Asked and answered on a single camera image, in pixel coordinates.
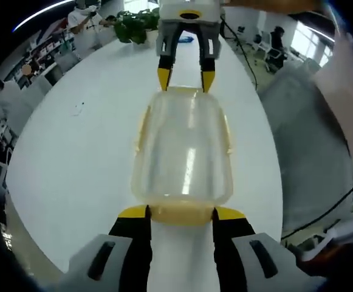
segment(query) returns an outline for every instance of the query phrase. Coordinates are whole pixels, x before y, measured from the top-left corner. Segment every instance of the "white tabletop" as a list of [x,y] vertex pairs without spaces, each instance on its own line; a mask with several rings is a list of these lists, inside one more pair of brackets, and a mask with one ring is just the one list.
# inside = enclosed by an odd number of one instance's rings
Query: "white tabletop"
[[[171,85],[200,85],[198,56],[197,40],[179,44]],[[49,91],[18,139],[6,179],[9,191],[29,234],[62,271],[81,247],[110,231],[124,208],[140,204],[130,186],[134,142],[143,113],[159,90],[158,60],[151,49],[137,50],[119,41],[108,44]],[[256,232],[279,240],[283,199],[273,136],[243,65],[223,40],[210,93],[228,117],[232,138],[234,193],[226,206],[245,213]],[[160,289],[156,273],[175,273],[162,271],[159,254],[177,258],[179,252],[185,255],[179,261],[183,265],[199,256],[200,266],[194,263],[190,269],[208,279],[202,283],[207,291],[219,291],[210,228],[153,224],[148,288]],[[207,249],[197,252],[197,243]],[[178,284],[186,285],[183,276],[188,277],[179,275]]]

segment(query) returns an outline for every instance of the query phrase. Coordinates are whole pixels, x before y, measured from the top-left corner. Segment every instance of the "plastic container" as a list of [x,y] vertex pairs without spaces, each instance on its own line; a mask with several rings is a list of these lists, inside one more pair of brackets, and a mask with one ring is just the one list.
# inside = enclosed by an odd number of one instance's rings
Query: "plastic container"
[[226,117],[218,101],[201,89],[157,93],[136,150],[132,191],[151,206],[155,220],[210,221],[214,206],[233,193]]

